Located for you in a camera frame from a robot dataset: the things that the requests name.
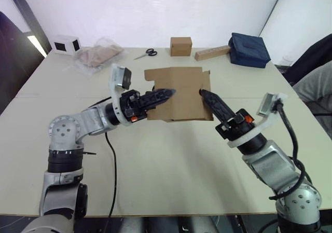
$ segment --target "plastic bag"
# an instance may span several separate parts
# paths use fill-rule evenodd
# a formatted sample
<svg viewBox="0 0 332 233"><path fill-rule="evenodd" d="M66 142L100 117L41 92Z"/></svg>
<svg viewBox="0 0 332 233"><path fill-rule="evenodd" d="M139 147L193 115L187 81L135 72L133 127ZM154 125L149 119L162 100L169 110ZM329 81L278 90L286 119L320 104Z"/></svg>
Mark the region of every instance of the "plastic bag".
<svg viewBox="0 0 332 233"><path fill-rule="evenodd" d="M102 37L96 41L93 47L80 49L74 54L74 68L91 76L108 66L125 54L124 49L112 40Z"/></svg>

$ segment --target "navy blue pouch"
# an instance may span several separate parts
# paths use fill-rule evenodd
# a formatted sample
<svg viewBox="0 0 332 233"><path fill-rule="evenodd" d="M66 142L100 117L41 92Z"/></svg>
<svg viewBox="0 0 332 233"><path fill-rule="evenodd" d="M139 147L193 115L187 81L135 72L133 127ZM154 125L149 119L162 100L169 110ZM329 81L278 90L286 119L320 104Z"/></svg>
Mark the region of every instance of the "navy blue pouch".
<svg viewBox="0 0 332 233"><path fill-rule="evenodd" d="M229 52L231 63L265 68L271 60L261 37L232 33L228 45L231 47Z"/></svg>

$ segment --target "orange part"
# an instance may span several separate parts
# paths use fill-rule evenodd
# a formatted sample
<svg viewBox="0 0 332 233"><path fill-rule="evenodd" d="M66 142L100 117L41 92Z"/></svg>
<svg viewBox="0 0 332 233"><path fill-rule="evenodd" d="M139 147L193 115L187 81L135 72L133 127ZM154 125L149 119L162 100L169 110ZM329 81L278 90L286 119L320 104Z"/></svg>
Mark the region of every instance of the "orange part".
<svg viewBox="0 0 332 233"><path fill-rule="evenodd" d="M252 123L254 121L254 119L250 115L244 116L244 119L246 122L249 122L249 123Z"/></svg>
<svg viewBox="0 0 332 233"><path fill-rule="evenodd" d="M138 117L137 116L133 116L130 118L131 122L135 122L135 121L138 121Z"/></svg>

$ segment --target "table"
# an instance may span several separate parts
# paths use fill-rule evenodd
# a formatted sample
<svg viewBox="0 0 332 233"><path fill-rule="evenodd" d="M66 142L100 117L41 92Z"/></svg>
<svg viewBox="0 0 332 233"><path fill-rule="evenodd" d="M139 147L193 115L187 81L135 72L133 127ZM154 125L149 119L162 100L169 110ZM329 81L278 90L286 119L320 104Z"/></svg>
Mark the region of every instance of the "table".
<svg viewBox="0 0 332 233"><path fill-rule="evenodd" d="M287 81L272 63L265 69L243 67L231 64L229 56L220 56L203 61L193 57L170 57L169 49L156 49L154 57L144 57L144 48L128 48L127 55L119 64L132 71L131 88L145 92L151 90L153 83L144 80L144 70L171 66L201 66L211 71L211 87L221 98L262 98L269 92L282 92L290 97L298 97ZM57 97L57 98L104 98L109 96L109 68L91 77L78 74L72 65L71 56L51 53L26 82L17 97Z"/></svg>
<svg viewBox="0 0 332 233"><path fill-rule="evenodd" d="M265 70L246 68L230 64L227 56L196 62L193 57L168 57L165 49L157 49L158 58L131 60L144 50L127 49L127 58L120 61L133 73L131 88L142 92L153 86L144 81L146 68L202 66L211 70L212 91L235 111L243 107L254 116L266 91L287 93L285 112L298 137L299 159L321 192L321 208L332 208L332 172L328 170L332 141L272 64ZM109 96L109 68L86 78L67 68L69 63L70 57L51 53L0 116L0 214L38 213L49 122ZM246 85L235 85L235 78ZM275 212L274 201L268 200L272 191L249 171L241 153L228 147L214 129L217 124L143 120L109 132L118 160L114 215ZM291 154L292 143L281 120L264 135ZM112 154L103 135L86 137L84 142L87 151L97 153L83 160L83 183L89 190L87 215L104 216L113 197Z"/></svg>

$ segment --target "white box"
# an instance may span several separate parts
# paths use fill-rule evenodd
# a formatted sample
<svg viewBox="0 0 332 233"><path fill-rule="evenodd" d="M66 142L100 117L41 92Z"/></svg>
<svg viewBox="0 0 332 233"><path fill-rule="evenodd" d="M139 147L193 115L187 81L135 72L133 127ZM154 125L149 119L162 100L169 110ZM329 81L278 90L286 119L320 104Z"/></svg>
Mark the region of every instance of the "white box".
<svg viewBox="0 0 332 233"><path fill-rule="evenodd" d="M57 35L51 45L56 53L65 55L74 55L81 48L78 37L65 35Z"/></svg>

